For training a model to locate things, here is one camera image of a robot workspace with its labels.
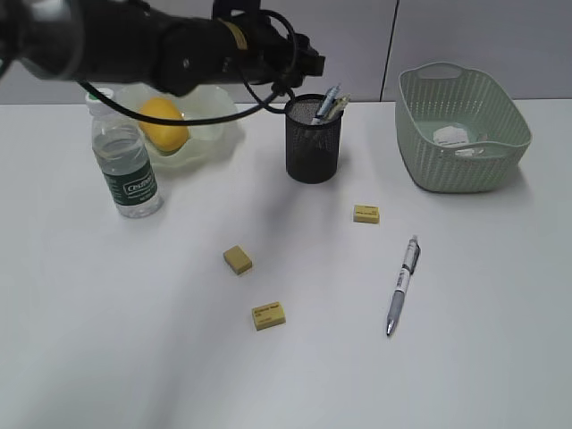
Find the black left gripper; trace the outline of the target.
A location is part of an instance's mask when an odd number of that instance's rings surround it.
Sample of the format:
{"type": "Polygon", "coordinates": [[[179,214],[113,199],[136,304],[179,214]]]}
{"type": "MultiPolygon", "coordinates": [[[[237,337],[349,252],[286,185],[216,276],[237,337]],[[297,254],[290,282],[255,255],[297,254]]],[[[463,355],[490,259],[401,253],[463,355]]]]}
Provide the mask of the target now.
{"type": "Polygon", "coordinates": [[[229,30],[236,46],[235,53],[225,56],[216,81],[278,81],[298,88],[305,78],[324,74],[325,57],[311,47],[309,37],[296,32],[279,13],[263,9],[259,1],[215,1],[212,18],[229,30]]]}

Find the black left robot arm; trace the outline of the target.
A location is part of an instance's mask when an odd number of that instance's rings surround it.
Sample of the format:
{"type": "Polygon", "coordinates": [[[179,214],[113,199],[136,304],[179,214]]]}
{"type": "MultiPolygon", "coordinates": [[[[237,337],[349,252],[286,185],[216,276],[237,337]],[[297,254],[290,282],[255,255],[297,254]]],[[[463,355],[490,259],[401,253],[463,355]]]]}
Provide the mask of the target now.
{"type": "Polygon", "coordinates": [[[143,83],[184,97],[201,85],[298,88],[325,59],[307,36],[283,36],[258,1],[215,1],[210,18],[145,1],[3,1],[1,57],[42,80],[143,83]]]}

